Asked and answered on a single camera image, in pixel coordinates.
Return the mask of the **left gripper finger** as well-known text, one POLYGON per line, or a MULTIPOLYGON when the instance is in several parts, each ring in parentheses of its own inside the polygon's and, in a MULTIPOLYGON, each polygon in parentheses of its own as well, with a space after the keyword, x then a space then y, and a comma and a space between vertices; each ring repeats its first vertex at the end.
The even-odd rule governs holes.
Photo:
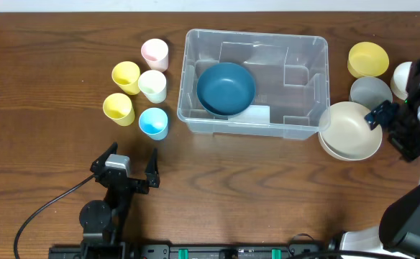
POLYGON ((145 169, 146 181, 149 187, 158 188, 160 186, 160 175, 158 171, 158 149, 152 152, 150 160, 145 169))
POLYGON ((106 167, 106 161, 108 160, 109 156, 112 154, 117 153, 118 144, 117 142, 113 142, 110 147, 101 154, 94 162, 92 162, 90 171, 93 174, 101 174, 106 167))

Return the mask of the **white small bowl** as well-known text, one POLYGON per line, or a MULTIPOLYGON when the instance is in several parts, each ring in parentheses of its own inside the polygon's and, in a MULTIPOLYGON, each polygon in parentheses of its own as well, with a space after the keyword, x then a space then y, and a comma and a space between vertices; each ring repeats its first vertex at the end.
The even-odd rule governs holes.
POLYGON ((396 67, 391 78, 391 90, 399 99, 402 100, 406 100, 408 97, 406 86, 411 65, 411 61, 401 63, 396 67))

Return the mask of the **grey small bowl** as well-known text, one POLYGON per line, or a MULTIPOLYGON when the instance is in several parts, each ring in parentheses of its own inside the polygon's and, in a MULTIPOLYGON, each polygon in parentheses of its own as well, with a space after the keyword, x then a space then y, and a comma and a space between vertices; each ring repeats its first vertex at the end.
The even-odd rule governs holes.
POLYGON ((373 110, 384 101, 393 101, 393 94, 389 86, 376 77, 362 77, 357 79, 350 88, 349 100, 373 110))

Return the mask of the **beige large bowl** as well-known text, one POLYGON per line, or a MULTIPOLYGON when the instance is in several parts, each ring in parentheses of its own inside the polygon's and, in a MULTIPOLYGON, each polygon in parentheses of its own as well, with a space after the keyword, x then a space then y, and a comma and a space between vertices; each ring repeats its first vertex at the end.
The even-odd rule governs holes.
POLYGON ((323 149, 344 161, 359 161, 373 156, 383 141, 381 126, 370 129, 362 104, 343 101, 330 106, 329 126, 318 133, 323 149))

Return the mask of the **dark blue large bowl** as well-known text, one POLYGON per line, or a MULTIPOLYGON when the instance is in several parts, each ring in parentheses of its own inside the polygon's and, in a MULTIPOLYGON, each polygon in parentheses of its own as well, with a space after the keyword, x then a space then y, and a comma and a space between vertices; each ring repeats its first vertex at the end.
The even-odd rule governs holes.
POLYGON ((230 117, 242 113, 251 105, 256 95, 256 82, 242 66, 219 63, 201 74, 196 95, 206 111, 230 117))

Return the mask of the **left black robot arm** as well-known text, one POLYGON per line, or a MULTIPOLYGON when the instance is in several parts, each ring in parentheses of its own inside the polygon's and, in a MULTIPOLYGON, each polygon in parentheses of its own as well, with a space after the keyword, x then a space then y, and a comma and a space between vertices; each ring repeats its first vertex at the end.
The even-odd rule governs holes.
POLYGON ((134 258, 134 245, 122 241, 132 198, 160 185, 156 149, 147 163, 146 178, 137 179, 129 176, 129 157, 118 155, 117 148, 118 144, 113 143, 91 164, 95 182, 107 191, 104 199, 88 202, 80 212, 82 258, 134 258))

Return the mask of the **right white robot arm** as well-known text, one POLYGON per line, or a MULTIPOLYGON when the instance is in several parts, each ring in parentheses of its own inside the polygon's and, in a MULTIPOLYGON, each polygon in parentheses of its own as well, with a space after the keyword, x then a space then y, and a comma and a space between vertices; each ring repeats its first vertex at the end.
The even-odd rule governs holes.
MULTIPOLYGON (((388 140, 408 162, 420 158, 420 59, 411 64, 403 104, 384 101, 365 115, 368 127, 388 140)), ((345 232, 329 243, 336 258, 420 258, 419 185, 391 204, 377 227, 345 232)))

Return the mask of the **clear plastic storage container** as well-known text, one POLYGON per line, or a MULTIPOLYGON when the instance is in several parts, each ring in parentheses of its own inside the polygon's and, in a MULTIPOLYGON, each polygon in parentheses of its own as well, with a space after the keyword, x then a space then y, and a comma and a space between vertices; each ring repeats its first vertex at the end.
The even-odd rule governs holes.
POLYGON ((194 133, 305 140, 329 126, 328 43, 320 36, 192 29, 186 35, 177 116, 194 133), (198 78, 219 63, 236 63, 256 82, 251 105, 270 107, 268 124, 242 123, 206 111, 198 78))

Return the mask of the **light blue plastic cup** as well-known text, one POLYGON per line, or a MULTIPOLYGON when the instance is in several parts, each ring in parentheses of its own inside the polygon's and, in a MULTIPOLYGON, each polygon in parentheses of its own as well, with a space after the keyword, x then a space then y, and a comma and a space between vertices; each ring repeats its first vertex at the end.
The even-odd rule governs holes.
POLYGON ((141 113, 140 129, 153 140, 163 140, 168 135, 168 115, 160 108, 149 108, 141 113))

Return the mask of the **yellow small bowl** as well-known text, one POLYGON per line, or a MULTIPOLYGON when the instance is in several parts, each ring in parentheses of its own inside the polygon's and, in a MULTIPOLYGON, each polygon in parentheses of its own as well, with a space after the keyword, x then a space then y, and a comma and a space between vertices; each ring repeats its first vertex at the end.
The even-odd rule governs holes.
POLYGON ((355 78, 378 77, 389 67, 387 52, 373 42, 359 42, 349 51, 347 69, 355 78))

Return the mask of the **yellow cup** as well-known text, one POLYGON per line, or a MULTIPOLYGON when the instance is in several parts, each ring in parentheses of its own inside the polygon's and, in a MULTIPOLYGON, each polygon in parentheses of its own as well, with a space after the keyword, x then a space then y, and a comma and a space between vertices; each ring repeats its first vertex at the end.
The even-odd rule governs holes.
POLYGON ((114 66, 111 77, 125 93, 136 95, 140 92, 138 86, 140 74, 140 68, 136 63, 123 61, 114 66))
POLYGON ((103 112, 123 127, 131 125, 135 119, 132 100, 126 94, 115 93, 107 96, 103 102, 103 112))

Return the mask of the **cream white plastic cup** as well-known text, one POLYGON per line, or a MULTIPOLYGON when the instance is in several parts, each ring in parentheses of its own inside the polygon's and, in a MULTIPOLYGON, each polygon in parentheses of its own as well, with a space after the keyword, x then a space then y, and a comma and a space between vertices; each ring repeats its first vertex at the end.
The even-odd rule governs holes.
POLYGON ((163 102, 167 96, 167 79, 160 71, 145 71, 139 77, 138 86, 146 98, 154 104, 163 102))

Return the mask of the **yellow cup upper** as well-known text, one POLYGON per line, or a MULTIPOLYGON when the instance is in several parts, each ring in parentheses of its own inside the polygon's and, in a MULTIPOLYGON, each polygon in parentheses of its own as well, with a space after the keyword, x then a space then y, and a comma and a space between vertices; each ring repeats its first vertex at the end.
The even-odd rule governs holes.
POLYGON ((140 68, 136 63, 123 61, 114 66, 111 77, 125 93, 136 95, 140 92, 138 86, 140 74, 140 68))

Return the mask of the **pink plastic cup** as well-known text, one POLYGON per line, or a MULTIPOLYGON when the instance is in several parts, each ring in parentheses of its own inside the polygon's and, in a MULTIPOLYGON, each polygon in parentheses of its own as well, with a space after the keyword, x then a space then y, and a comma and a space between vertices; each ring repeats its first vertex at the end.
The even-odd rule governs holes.
POLYGON ((152 70, 164 72, 168 69, 169 48, 165 41, 153 38, 143 43, 141 55, 152 70))

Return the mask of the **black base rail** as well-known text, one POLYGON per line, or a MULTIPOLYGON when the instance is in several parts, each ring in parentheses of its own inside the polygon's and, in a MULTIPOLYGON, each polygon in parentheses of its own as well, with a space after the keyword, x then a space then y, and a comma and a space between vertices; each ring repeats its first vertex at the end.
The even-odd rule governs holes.
POLYGON ((176 246, 176 245, 56 245, 50 259, 288 259, 294 255, 322 251, 318 242, 294 242, 285 246, 176 246))

